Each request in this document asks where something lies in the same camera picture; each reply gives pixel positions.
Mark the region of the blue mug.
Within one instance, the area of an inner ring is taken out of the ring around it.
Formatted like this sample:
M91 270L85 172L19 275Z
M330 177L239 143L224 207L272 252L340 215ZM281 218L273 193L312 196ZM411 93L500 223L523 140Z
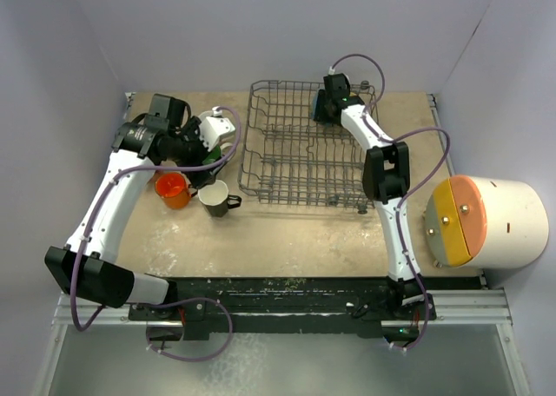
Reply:
M309 117L312 120L315 120L315 116L316 116L316 111L317 111L317 105L318 105L318 99L319 99L319 90L317 90L311 100L311 105L310 105L310 110L309 110Z

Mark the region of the cream white mug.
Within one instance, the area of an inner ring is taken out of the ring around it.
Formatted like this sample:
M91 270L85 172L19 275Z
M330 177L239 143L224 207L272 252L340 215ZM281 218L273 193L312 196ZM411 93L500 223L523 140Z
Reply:
M231 149L233 144L231 142L225 142L220 145L216 145L213 150L208 154L208 156L203 160L202 164L211 164L220 160L227 152Z

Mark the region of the orange mug black handle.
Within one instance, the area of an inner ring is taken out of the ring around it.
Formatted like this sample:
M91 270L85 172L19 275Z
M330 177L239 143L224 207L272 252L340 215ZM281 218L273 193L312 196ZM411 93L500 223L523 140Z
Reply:
M170 172L161 174L155 182L155 191L164 204L174 210L183 209L197 196L182 173Z

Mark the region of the pink faceted mug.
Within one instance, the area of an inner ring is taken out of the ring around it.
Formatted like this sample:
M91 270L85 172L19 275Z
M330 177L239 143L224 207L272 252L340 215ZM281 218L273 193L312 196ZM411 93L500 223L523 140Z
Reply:
M203 111L199 115L199 119L201 120L201 123L200 123L200 126L199 126L201 132L208 132L210 129L213 128L215 118L213 117L213 111L212 110Z

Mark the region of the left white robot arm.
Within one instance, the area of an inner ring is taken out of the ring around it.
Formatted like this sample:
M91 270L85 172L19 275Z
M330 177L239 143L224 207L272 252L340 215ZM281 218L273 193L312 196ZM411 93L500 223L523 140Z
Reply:
M116 265L123 232L136 203L163 162L194 188L207 184L227 164L236 146L211 160L222 141L241 133L238 117L217 106L199 116L187 102L155 94L149 110L116 131L105 175L76 231L44 261L74 306L78 299L101 307L147 304L160 320L175 316L175 283Z

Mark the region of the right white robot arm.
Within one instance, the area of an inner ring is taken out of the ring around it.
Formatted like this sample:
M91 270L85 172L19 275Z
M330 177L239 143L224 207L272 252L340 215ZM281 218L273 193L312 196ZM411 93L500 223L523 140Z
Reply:
M428 302L407 220L409 148L382 130L361 97L352 93L348 77L333 70L323 77L313 118L348 131L365 153L362 189L378 212L387 249L387 277L392 289L386 299L387 311L396 319L406 319L418 301Z

